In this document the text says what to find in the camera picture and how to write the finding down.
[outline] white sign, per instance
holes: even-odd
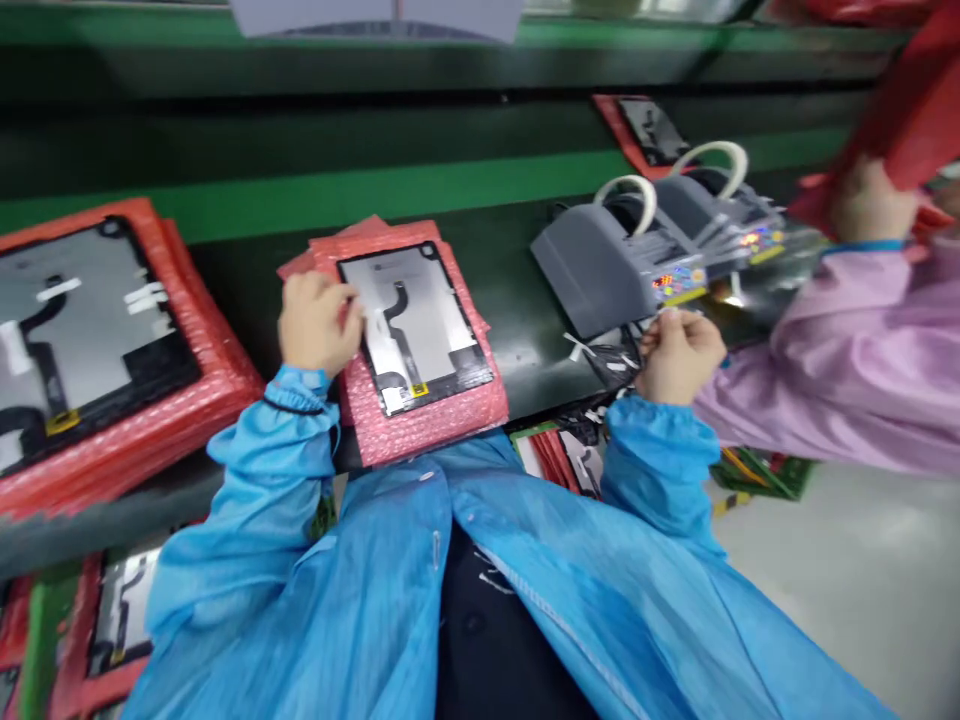
[[[230,0],[246,37],[511,43],[524,0]]]

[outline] control panel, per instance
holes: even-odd
[[[740,245],[750,250],[750,264],[756,265],[783,252],[783,231],[758,227],[740,237]]]
[[[707,272],[699,265],[677,265],[653,280],[658,304],[679,305],[702,295],[707,286]]]

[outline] floor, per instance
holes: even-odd
[[[960,718],[960,478],[816,469],[714,524],[733,565],[904,720]]]

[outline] pink anti-static gown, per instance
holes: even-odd
[[[960,242],[920,266],[825,254],[769,344],[734,355],[695,409],[728,446],[960,475]]]

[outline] person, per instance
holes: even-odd
[[[163,547],[127,720],[894,717],[713,538],[719,449],[690,403],[725,348],[693,313],[658,319],[644,397],[607,414],[603,502],[525,474],[497,431],[352,480],[311,545],[355,294],[286,283],[285,364],[210,442],[209,517]]]
[[[960,184],[937,199],[960,218]],[[862,162],[835,207],[823,254],[768,345],[744,349],[695,412],[723,445],[919,474],[960,467],[960,243],[904,253],[918,195]]]

